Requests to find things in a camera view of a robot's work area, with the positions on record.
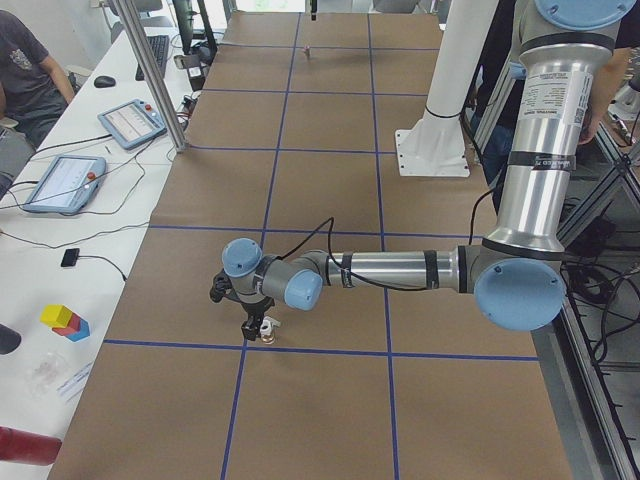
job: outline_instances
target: black cup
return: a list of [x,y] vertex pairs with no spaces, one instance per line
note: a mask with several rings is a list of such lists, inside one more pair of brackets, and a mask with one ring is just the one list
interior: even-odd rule
[[13,352],[21,341],[22,337],[18,332],[0,324],[0,355]]

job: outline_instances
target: toy block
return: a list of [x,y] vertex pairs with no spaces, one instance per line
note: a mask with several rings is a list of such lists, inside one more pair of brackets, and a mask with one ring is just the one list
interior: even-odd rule
[[64,305],[47,305],[42,310],[40,321],[51,328],[65,328],[73,312]]
[[64,328],[52,328],[55,333],[66,337],[67,335],[73,335],[74,333],[78,333],[80,331],[82,319],[77,316],[75,313],[71,314],[71,320],[69,320],[69,325]]
[[89,324],[87,323],[86,320],[84,319],[80,319],[80,330],[78,330],[78,333],[72,333],[71,335],[67,335],[67,339],[71,340],[72,342],[77,342],[78,340],[82,340],[83,338],[87,338],[90,334],[90,330],[89,330]]

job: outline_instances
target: white table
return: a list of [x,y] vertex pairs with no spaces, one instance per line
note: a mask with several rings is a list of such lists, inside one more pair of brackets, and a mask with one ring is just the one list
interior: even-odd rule
[[[172,29],[148,29],[148,35],[175,35]],[[173,49],[171,57],[177,54]],[[122,34],[87,80],[64,116],[51,131],[41,148],[106,134],[97,115],[134,98],[155,107],[145,82],[134,79],[137,61],[126,35]],[[98,75],[116,79],[112,88],[96,89]],[[179,71],[170,58],[165,84],[175,107],[191,88],[184,71]],[[112,231],[127,225],[148,221],[171,168],[175,154],[167,135],[156,139],[138,161],[146,170],[144,177],[124,206],[112,215],[83,214],[74,217],[35,215],[18,208],[0,210],[0,228],[11,235],[52,246],[74,242],[97,232]],[[108,170],[121,166],[137,151],[126,152],[113,139],[89,142],[73,147],[60,147],[38,154],[25,167],[17,182],[38,180],[56,154],[73,151],[79,155],[103,156]],[[84,210],[112,212],[121,205],[131,187],[142,175],[142,169],[130,162],[104,179],[96,196]],[[24,201],[31,186],[17,186],[13,192]],[[14,203],[7,194],[0,207]],[[80,255],[104,256],[130,271],[146,231],[146,226],[128,228],[118,233],[101,235],[76,243]],[[74,374],[87,369],[95,359],[116,304],[124,287],[118,271],[104,260],[80,259],[70,269],[60,267],[66,247],[50,249],[23,243],[0,235],[0,262],[3,308],[0,323],[22,335],[22,343],[14,352],[0,356],[0,388],[2,408],[0,425],[43,435],[63,438],[80,395],[65,398],[57,388]],[[40,313],[48,304],[63,304],[88,321],[89,338],[73,343],[53,333],[40,323]],[[28,372],[60,361],[62,368],[49,382],[46,391],[34,392],[27,382]],[[83,385],[78,382],[77,388]],[[35,480],[47,477],[50,467],[39,467],[0,461],[0,478]]]

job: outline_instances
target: yellow block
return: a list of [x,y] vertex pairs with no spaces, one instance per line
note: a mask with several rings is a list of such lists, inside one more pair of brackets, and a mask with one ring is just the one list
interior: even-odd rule
[[73,312],[64,305],[47,305],[42,310],[40,321],[51,328],[65,328]]

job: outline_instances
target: gray t-shirt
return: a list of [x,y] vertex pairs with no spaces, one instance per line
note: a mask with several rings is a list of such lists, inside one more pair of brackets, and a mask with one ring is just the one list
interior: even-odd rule
[[43,95],[57,90],[40,67],[49,52],[14,15],[0,10],[0,83],[7,98],[6,115],[19,118]]

